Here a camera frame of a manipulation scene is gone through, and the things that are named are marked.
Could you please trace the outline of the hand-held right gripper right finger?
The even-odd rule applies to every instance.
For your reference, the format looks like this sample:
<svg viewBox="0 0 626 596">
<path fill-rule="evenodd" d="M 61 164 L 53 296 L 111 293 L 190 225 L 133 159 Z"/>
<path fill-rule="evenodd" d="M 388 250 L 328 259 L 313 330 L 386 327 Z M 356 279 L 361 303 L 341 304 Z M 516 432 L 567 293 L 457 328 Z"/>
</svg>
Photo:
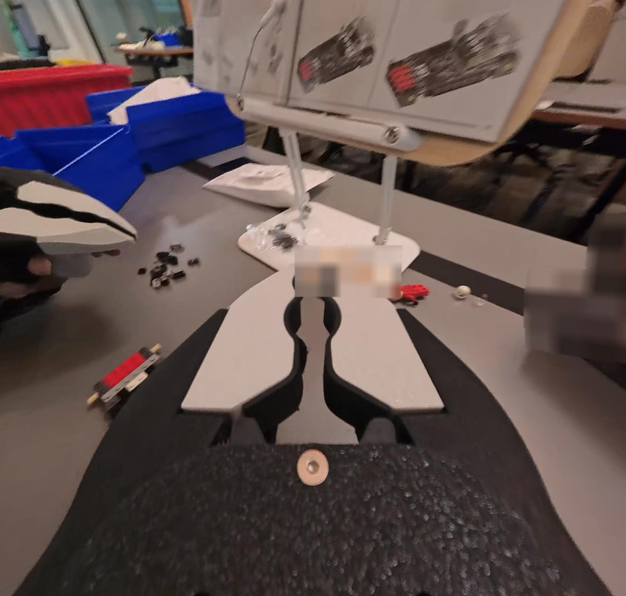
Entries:
<svg viewBox="0 0 626 596">
<path fill-rule="evenodd" d="M 374 420 L 393 437 L 408 432 L 405 416 L 441 414 L 444 402 L 399 311 L 386 299 L 325 297 L 323 389 L 328 409 L 358 441 Z"/>
</svg>

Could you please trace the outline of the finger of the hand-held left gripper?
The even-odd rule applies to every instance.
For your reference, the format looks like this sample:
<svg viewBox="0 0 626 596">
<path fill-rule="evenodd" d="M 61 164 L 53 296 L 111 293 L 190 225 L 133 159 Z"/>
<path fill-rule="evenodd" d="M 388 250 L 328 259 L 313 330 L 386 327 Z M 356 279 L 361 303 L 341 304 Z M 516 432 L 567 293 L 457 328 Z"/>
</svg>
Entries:
<svg viewBox="0 0 626 596">
<path fill-rule="evenodd" d="M 92 254 L 118 250 L 137 238 L 104 222 L 39 216 L 23 209 L 1 210 L 2 240 L 32 240 L 51 256 Z"/>
<path fill-rule="evenodd" d="M 93 214 L 127 235 L 137 237 L 136 229 L 127 220 L 104 203 L 82 192 L 41 182 L 28 182 L 17 188 L 17 198 L 30 204 L 65 207 L 77 214 Z"/>
</svg>

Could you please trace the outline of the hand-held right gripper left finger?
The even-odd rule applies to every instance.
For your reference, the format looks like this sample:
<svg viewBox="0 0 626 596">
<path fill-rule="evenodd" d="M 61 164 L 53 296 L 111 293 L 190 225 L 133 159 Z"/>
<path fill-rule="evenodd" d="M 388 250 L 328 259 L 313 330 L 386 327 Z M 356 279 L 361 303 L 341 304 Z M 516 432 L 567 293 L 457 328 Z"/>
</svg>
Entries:
<svg viewBox="0 0 626 596">
<path fill-rule="evenodd" d="M 301 407 L 307 363 L 293 278 L 293 269 L 278 271 L 231 304 L 183 398 L 185 414 L 250 419 L 276 443 Z"/>
</svg>

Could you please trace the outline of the small brick pieces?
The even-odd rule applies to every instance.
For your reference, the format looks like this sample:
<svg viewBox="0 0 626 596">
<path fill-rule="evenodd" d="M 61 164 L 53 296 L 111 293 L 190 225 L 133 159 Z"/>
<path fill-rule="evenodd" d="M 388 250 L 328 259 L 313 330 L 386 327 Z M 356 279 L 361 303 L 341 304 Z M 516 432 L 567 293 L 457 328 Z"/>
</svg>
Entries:
<svg viewBox="0 0 626 596">
<path fill-rule="evenodd" d="M 156 252 L 151 263 L 137 268 L 136 276 L 145 279 L 151 289 L 160 290 L 186 280 L 188 271 L 200 265 L 199 256 L 187 256 L 186 245 L 176 242 L 170 244 L 168 249 Z"/>
</svg>

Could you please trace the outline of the brick car chassis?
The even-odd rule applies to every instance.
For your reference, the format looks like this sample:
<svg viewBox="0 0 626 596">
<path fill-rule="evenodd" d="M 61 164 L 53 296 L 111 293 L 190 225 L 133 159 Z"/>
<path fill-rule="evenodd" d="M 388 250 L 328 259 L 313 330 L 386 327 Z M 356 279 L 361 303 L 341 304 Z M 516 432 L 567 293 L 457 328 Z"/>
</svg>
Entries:
<svg viewBox="0 0 626 596">
<path fill-rule="evenodd" d="M 161 359 L 161 344 L 142 348 L 128 357 L 121 365 L 106 374 L 93 388 L 86 405 L 100 405 L 113 416 L 128 400 L 132 392 L 153 372 Z"/>
</svg>

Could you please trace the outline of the grey instruction booklet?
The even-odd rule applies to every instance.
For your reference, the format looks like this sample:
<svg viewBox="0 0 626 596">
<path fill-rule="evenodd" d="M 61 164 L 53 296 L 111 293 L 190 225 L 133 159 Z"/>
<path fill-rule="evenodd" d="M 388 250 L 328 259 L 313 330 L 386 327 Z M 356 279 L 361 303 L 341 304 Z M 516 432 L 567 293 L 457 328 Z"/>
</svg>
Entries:
<svg viewBox="0 0 626 596">
<path fill-rule="evenodd" d="M 194 79 L 235 98 L 272 0 L 192 0 Z M 302 0 L 257 39 L 246 92 L 491 143 L 565 0 Z"/>
</svg>

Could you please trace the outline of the white book stand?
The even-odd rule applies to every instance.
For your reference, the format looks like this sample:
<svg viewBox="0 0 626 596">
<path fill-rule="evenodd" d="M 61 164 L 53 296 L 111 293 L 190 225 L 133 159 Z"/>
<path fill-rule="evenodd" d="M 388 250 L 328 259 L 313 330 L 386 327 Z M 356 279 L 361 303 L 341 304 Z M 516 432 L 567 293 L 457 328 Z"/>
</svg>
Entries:
<svg viewBox="0 0 626 596">
<path fill-rule="evenodd" d="M 417 149 L 421 143 L 420 135 L 404 125 L 376 123 L 363 118 L 290 108 L 287 105 L 288 92 L 284 92 L 284 99 L 270 101 L 246 92 L 246 79 L 257 39 L 266 28 L 282 21 L 286 12 L 294 11 L 299 14 L 301 1 L 296 0 L 295 6 L 291 4 L 291 0 L 271 1 L 251 41 L 236 95 L 237 106 L 243 117 L 255 122 L 266 122 L 277 128 L 284 145 L 287 165 L 291 170 L 295 195 L 300 202 L 298 207 L 286 209 L 285 212 L 260 225 L 269 227 L 285 223 L 290 232 L 301 238 L 301 242 L 288 253 L 276 249 L 260 253 L 252 248 L 251 241 L 243 234 L 238 240 L 239 249 L 273 270 L 279 271 L 293 265 L 295 259 L 293 253 L 301 246 L 327 249 L 359 248 L 363 250 L 365 256 L 394 258 L 392 263 L 396 263 L 399 271 L 403 272 L 419 255 L 420 248 L 414 240 L 391 230 L 395 177 L 398 153 Z M 382 200 L 377 229 L 372 223 L 310 201 L 304 182 L 299 133 L 332 141 L 352 139 L 357 143 L 368 145 L 370 149 L 376 146 L 387 147 L 387 154 L 383 155 L 382 159 Z"/>
</svg>

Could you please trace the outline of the grey desk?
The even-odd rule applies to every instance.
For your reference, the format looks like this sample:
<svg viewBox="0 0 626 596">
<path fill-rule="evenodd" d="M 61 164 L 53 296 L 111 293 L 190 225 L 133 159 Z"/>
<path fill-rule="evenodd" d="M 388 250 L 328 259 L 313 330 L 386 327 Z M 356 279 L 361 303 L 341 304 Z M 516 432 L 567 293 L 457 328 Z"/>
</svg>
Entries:
<svg viewBox="0 0 626 596">
<path fill-rule="evenodd" d="M 247 224 L 273 211 L 202 188 L 186 168 L 149 176 L 121 211 L 138 242 L 93 261 L 51 303 L 1 336 L 1 594 L 12 595 L 65 517 L 107 430 L 90 388 L 137 349 L 173 352 L 216 310 L 272 272 L 244 254 Z M 151 289 L 136 276 L 170 244 L 201 259 L 187 279 Z M 411 309 L 481 379 L 526 443 L 570 535 L 614 595 L 625 594 L 625 389 L 588 363 L 528 352 L 523 319 L 430 288 Z"/>
</svg>

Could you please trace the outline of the red plastic bin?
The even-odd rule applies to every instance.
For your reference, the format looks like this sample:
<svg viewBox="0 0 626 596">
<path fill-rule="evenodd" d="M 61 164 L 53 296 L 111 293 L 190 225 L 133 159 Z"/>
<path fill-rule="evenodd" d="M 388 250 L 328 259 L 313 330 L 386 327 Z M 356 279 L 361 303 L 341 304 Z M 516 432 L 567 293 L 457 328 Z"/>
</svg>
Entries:
<svg viewBox="0 0 626 596">
<path fill-rule="evenodd" d="M 1 136 L 16 131 L 87 125 L 86 96 L 131 87 L 133 69 L 80 65 L 1 72 Z"/>
</svg>

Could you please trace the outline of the clear bag of black gears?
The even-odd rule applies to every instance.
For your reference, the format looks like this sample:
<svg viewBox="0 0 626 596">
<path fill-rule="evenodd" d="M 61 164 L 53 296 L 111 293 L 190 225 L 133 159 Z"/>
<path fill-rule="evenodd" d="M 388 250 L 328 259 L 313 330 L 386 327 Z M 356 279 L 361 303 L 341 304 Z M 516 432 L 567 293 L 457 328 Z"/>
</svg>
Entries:
<svg viewBox="0 0 626 596">
<path fill-rule="evenodd" d="M 301 238 L 290 232 L 285 223 L 278 223 L 269 227 L 248 225 L 244 237 L 250 240 L 252 248 L 260 253 L 271 249 L 288 253 L 301 242 Z"/>
</svg>

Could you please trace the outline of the white printed paper sheet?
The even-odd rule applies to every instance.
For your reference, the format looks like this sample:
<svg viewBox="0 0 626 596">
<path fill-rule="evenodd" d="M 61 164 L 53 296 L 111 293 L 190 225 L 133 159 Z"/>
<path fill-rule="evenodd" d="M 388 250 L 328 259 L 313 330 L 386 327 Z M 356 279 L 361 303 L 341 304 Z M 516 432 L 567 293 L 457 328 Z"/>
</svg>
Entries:
<svg viewBox="0 0 626 596">
<path fill-rule="evenodd" d="M 125 125 L 128 123 L 128 107 L 187 97 L 201 93 L 201 91 L 183 76 L 161 78 L 145 86 L 143 90 L 136 92 L 129 99 L 119 101 L 107 113 L 107 116 L 110 123 Z"/>
</svg>

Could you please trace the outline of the long wooden work table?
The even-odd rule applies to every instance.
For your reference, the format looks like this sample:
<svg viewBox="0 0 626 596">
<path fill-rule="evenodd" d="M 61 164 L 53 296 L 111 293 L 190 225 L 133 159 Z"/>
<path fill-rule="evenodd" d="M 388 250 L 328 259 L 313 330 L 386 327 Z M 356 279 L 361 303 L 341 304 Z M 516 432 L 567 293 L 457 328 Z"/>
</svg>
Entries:
<svg viewBox="0 0 626 596">
<path fill-rule="evenodd" d="M 177 68 L 179 61 L 192 61 L 194 51 L 188 46 L 166 46 L 162 49 L 153 49 L 146 46 L 133 47 L 123 45 L 115 47 L 115 52 L 121 54 L 130 67 L 145 67 L 151 70 Z"/>
</svg>

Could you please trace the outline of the white printed paper bag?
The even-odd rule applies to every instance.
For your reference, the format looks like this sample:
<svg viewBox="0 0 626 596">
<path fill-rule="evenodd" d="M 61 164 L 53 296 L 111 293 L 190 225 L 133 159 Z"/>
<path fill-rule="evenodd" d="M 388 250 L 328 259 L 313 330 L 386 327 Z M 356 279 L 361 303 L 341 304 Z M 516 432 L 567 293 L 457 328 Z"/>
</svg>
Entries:
<svg viewBox="0 0 626 596">
<path fill-rule="evenodd" d="M 288 165 L 245 163 L 205 183 L 202 188 L 278 209 L 298 207 Z"/>
</svg>

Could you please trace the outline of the brown edged grey table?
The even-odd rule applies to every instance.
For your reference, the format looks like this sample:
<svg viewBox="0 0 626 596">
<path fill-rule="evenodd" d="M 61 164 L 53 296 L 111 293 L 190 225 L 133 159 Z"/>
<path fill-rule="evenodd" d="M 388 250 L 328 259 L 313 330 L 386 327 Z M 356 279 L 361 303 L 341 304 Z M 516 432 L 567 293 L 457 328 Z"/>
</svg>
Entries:
<svg viewBox="0 0 626 596">
<path fill-rule="evenodd" d="M 544 123 L 625 130 L 625 85 L 553 82 L 548 85 L 531 118 Z"/>
</svg>

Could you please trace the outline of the tan moulded chair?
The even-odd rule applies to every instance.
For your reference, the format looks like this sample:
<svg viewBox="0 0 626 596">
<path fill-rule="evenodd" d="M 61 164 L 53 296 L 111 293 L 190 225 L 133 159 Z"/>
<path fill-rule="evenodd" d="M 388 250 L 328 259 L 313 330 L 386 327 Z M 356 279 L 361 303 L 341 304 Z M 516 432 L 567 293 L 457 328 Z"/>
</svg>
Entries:
<svg viewBox="0 0 626 596">
<path fill-rule="evenodd" d="M 624 0 L 598 0 L 592 3 L 569 42 L 553 77 L 554 82 L 583 82 L 596 64 Z"/>
</svg>

